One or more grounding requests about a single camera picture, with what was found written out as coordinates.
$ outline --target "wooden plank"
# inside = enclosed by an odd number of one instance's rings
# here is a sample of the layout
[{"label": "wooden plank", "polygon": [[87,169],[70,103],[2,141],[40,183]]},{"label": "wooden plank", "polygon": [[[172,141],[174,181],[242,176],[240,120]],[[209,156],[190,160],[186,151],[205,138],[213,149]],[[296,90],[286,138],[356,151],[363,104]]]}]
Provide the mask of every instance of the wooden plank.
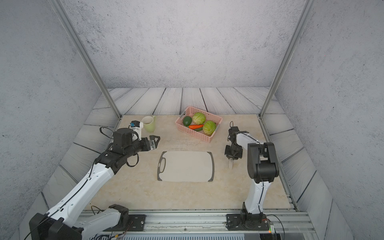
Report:
[{"label": "wooden plank", "polygon": [[16,229],[16,231],[13,233],[12,237],[10,240],[23,240],[24,238],[20,239],[20,231],[19,228]]},{"label": "wooden plank", "polygon": [[332,196],[317,172],[298,200],[298,205],[301,211],[308,212],[319,239],[324,239],[331,211]]},{"label": "wooden plank", "polygon": [[121,114],[126,114],[128,110],[143,96],[148,88],[133,88],[115,101]]},{"label": "wooden plank", "polygon": [[48,210],[48,206],[45,204],[42,194],[39,193],[39,195],[37,195],[37,198],[33,202],[31,208],[28,210],[28,212],[24,216],[24,219],[20,223],[20,239],[24,239],[31,231],[29,228],[29,221],[31,220],[31,218],[36,213],[45,214]]},{"label": "wooden plank", "polygon": [[154,115],[179,115],[182,88],[166,88]]},{"label": "wooden plank", "polygon": [[331,213],[329,215],[329,222],[327,231],[325,233],[325,240],[353,240],[353,234],[349,228],[345,218],[341,214],[336,201],[332,201]]},{"label": "wooden plank", "polygon": [[[99,129],[99,126],[83,125],[73,142],[102,153],[109,144],[110,138],[102,135]],[[103,133],[112,137],[113,132],[108,129],[103,129]]]},{"label": "wooden plank", "polygon": [[200,90],[207,107],[207,112],[213,114],[235,114],[235,111],[217,88],[201,88]]},{"label": "wooden plank", "polygon": [[112,108],[93,109],[85,120],[84,124],[104,127],[115,127],[118,122],[116,114]]},{"label": "wooden plank", "polygon": [[164,90],[165,88],[149,88],[126,114],[153,114]]},{"label": "wooden plank", "polygon": [[[269,87],[264,87],[264,88],[266,89],[266,91],[265,91],[265,97],[266,97],[267,94],[268,94],[268,92],[269,92]],[[276,98],[275,95],[273,95],[272,100],[273,100],[273,101],[277,101],[277,98]]]},{"label": "wooden plank", "polygon": [[304,147],[295,130],[272,135],[271,140],[275,145],[276,154],[282,162]]},{"label": "wooden plank", "polygon": [[100,154],[72,144],[60,162],[60,165],[76,180],[80,181]]},{"label": "wooden plank", "polygon": [[43,189],[48,207],[55,206],[76,186],[75,180],[60,166],[58,166]]},{"label": "wooden plank", "polygon": [[217,88],[236,114],[258,114],[261,109],[234,88]]},{"label": "wooden plank", "polygon": [[[124,93],[128,92],[129,90],[130,90],[130,88],[113,88],[109,91],[109,94],[111,95],[112,99],[114,101],[116,101],[119,97],[121,97]],[[101,94],[99,99],[97,100],[95,106],[93,106],[93,109],[109,108],[109,107],[110,107],[110,105],[108,104],[104,95]]]},{"label": "wooden plank", "polygon": [[[265,102],[266,95],[268,93],[265,87],[243,87],[243,88],[235,88],[241,94],[243,94],[249,101],[251,101],[258,108],[262,108]],[[271,101],[267,113],[281,114],[284,113],[284,110],[280,106],[278,101]]]},{"label": "wooden plank", "polygon": [[316,169],[305,148],[282,162],[295,199],[299,199]]},{"label": "wooden plank", "polygon": [[285,114],[265,114],[263,120],[270,135],[293,129]]},{"label": "wooden plank", "polygon": [[188,106],[207,111],[200,88],[183,88],[181,111],[184,111]]}]

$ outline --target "cutting board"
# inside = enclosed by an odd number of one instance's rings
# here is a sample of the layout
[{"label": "cutting board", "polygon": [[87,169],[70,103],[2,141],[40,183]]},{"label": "cutting board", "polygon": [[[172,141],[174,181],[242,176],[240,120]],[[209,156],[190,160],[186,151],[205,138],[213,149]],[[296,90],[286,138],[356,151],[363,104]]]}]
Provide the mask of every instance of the cutting board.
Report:
[{"label": "cutting board", "polygon": [[211,152],[164,151],[157,165],[157,179],[166,182],[211,182],[214,172]]}]

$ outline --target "gray textured wall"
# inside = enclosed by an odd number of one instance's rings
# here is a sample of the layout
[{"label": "gray textured wall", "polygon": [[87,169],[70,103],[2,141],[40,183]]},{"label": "gray textured wall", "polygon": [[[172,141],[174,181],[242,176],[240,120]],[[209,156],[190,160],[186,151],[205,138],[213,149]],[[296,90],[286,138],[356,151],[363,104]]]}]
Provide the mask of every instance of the gray textured wall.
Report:
[{"label": "gray textured wall", "polygon": [[384,1],[318,1],[277,98],[357,239],[384,235]]},{"label": "gray textured wall", "polygon": [[269,86],[305,0],[62,0],[109,88]]},{"label": "gray textured wall", "polygon": [[0,1],[0,22],[0,239],[7,239],[100,90],[47,0]]}]

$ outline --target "mounting plate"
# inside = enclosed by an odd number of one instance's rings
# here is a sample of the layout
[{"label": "mounting plate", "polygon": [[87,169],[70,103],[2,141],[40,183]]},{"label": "mounting plate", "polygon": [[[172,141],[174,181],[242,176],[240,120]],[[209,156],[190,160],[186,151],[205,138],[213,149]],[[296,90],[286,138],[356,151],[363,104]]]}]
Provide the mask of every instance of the mounting plate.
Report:
[{"label": "mounting plate", "polygon": [[141,232],[144,230],[145,215],[129,215],[128,222],[132,222],[131,226],[128,229],[128,232]]},{"label": "mounting plate", "polygon": [[227,224],[225,227],[229,231],[269,231],[270,226],[268,222],[262,221],[261,223],[248,220],[245,224],[241,223],[240,214],[227,214]]}]

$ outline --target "cabbage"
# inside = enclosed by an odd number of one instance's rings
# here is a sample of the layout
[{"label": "cabbage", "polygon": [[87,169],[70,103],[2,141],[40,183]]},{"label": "cabbage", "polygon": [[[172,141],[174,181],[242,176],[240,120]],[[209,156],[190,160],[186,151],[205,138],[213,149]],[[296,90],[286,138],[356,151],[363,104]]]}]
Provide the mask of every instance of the cabbage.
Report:
[{"label": "cabbage", "polygon": [[212,135],[212,133],[215,131],[215,129],[216,129],[216,124],[212,121],[207,121],[203,126],[203,131],[208,136]]},{"label": "cabbage", "polygon": [[192,121],[197,125],[203,124],[205,122],[205,115],[202,113],[195,113],[192,117]]}]

